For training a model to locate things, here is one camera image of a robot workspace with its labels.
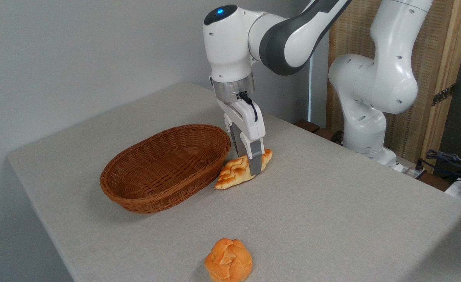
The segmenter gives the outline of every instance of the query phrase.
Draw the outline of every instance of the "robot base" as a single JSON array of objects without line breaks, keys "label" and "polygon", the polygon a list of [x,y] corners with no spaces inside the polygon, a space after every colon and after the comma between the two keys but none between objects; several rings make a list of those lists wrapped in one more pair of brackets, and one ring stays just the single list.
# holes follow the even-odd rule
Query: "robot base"
[{"label": "robot base", "polygon": [[382,148],[378,152],[374,152],[371,154],[361,155],[373,159],[399,172],[402,172],[404,169],[404,167],[398,162],[396,154],[387,148]]}]

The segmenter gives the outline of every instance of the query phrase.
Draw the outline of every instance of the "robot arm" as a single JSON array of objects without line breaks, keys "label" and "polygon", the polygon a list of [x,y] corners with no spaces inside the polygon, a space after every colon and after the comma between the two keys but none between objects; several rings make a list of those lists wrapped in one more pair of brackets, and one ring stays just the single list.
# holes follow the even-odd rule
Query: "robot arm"
[{"label": "robot arm", "polygon": [[383,148],[386,119],[399,114],[418,93],[411,53],[432,0],[382,0],[370,28],[375,59],[343,55],[330,67],[329,80],[342,105],[344,146],[398,169],[393,152]]},{"label": "robot arm", "polygon": [[248,156],[251,175],[261,171],[265,136],[260,108],[250,98],[252,64],[260,61],[279,75],[298,72],[349,2],[312,0],[301,14],[288,19],[226,5],[204,19],[213,89],[238,155]]}]

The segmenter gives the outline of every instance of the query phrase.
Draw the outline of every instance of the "oval basket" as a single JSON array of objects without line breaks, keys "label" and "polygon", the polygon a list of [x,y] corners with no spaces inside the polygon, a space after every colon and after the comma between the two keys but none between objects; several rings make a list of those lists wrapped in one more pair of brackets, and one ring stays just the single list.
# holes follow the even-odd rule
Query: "oval basket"
[{"label": "oval basket", "polygon": [[120,152],[105,166],[100,186],[128,211],[166,210],[210,184],[230,148],[219,127],[173,127]]}]

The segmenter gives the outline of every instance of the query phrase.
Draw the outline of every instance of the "croissant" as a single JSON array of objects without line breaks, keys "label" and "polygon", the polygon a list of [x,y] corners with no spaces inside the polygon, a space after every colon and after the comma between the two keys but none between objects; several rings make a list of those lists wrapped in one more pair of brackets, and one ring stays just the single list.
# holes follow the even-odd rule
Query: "croissant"
[{"label": "croissant", "polygon": [[204,260],[213,282],[243,282],[252,272],[250,252],[238,239],[220,239]]},{"label": "croissant", "polygon": [[[263,171],[266,165],[272,158],[272,150],[265,149],[262,155],[262,168]],[[220,175],[215,184],[215,189],[227,189],[234,185],[243,183],[244,181],[251,180],[255,175],[251,175],[250,166],[248,165],[248,157],[246,155],[229,161],[220,171]]]}]

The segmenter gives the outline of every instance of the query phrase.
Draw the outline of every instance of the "black cable bundle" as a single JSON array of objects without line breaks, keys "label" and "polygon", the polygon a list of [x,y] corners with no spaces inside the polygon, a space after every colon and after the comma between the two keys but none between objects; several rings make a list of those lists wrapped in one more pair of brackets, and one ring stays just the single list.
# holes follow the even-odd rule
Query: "black cable bundle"
[{"label": "black cable bundle", "polygon": [[[417,162],[417,167],[421,167],[423,164],[426,164],[430,167],[433,167],[434,169],[442,172],[442,173],[446,173],[448,174],[449,176],[447,178],[450,178],[450,177],[456,177],[458,178],[457,180],[455,181],[461,181],[461,158],[458,156],[458,155],[455,155],[455,154],[446,154],[444,152],[439,152],[439,151],[436,151],[436,150],[428,150],[427,151],[427,159],[438,159],[439,161],[442,161],[441,163],[438,163],[438,165],[433,165],[427,161],[425,161],[424,159],[418,159],[418,162]],[[445,170],[443,168],[440,168],[440,166],[442,164],[450,164],[456,168],[459,168],[459,170],[457,172],[452,172],[452,171],[449,171],[449,170]]]}]

